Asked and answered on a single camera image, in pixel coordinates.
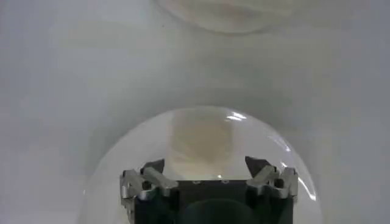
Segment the white wall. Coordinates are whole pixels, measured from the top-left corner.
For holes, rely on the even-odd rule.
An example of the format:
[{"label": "white wall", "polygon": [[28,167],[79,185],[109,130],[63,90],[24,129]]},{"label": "white wall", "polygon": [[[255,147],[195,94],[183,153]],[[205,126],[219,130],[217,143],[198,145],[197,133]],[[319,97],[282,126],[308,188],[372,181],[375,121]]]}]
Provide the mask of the white wall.
[{"label": "white wall", "polygon": [[227,36],[150,1],[1,1],[0,223],[72,223],[84,178],[120,136],[204,104],[280,131],[326,223],[386,223],[389,10],[318,0],[284,26]]}]

